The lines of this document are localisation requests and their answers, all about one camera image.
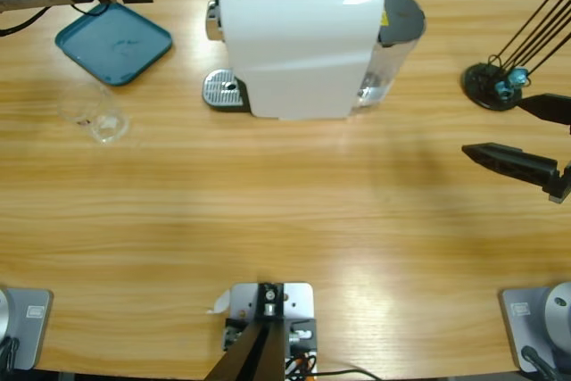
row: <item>clear glass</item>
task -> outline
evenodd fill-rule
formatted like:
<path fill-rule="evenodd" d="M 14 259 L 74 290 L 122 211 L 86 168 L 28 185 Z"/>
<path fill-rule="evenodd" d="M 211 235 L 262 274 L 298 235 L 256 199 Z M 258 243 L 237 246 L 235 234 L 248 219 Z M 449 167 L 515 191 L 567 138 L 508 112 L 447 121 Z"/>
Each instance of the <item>clear glass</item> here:
<path fill-rule="evenodd" d="M 58 112 L 101 143 L 110 143 L 128 130 L 128 120 L 113 95 L 96 83 L 77 84 L 58 99 Z"/>

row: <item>blue plastic tray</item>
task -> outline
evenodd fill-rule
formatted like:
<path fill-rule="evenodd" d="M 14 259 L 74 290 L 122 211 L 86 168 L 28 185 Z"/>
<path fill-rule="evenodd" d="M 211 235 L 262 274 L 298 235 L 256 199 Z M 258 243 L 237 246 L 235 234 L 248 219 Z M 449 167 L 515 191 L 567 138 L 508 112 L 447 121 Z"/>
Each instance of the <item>blue plastic tray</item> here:
<path fill-rule="evenodd" d="M 90 12 L 102 11 L 99 4 Z M 172 46 L 165 29 L 121 4 L 103 15 L 84 15 L 60 31 L 58 45 L 73 61 L 102 82 L 125 85 Z"/>

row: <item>dark gray lid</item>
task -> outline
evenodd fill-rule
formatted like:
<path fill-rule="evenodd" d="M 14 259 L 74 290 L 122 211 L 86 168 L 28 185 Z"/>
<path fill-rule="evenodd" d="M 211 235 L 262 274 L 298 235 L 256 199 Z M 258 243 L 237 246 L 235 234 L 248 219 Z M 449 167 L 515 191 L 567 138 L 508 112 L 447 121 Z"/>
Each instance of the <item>dark gray lid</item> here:
<path fill-rule="evenodd" d="M 388 26 L 382 26 L 378 39 L 382 46 L 416 40 L 425 32 L 425 14 L 414 0 L 385 0 Z"/>

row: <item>wooden table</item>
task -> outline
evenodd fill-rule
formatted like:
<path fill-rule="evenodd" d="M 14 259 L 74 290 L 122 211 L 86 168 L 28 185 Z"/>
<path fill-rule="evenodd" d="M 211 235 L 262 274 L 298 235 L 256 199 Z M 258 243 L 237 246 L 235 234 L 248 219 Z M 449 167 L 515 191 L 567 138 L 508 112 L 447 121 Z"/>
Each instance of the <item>wooden table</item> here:
<path fill-rule="evenodd" d="M 0 280 L 54 292 L 39 367 L 204 377 L 237 282 L 307 281 L 320 364 L 381 377 L 515 368 L 500 290 L 571 278 L 571 202 L 474 164 L 495 141 L 567 162 L 571 140 L 526 112 L 488 112 L 459 88 L 541 0 L 418 0 L 428 30 L 386 101 L 348 120 L 278 121 L 209 110 L 226 67 L 207 0 L 136 5 L 174 48 L 113 88 L 132 128 L 99 145 L 56 97 L 92 81 L 54 45 L 78 15 L 50 11 L 0 42 Z M 29 17 L 3 14 L 3 27 Z M 571 94 L 571 47 L 527 95 Z"/>

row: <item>coffee machine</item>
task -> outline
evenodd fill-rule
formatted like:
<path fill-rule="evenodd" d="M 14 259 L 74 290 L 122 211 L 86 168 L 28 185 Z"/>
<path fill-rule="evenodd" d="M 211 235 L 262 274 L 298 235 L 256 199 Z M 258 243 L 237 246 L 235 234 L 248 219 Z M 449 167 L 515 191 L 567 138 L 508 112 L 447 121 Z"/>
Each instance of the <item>coffee machine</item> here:
<path fill-rule="evenodd" d="M 206 29 L 231 70 L 204 81 L 212 108 L 281 120 L 347 117 L 367 75 L 385 0 L 213 0 Z"/>

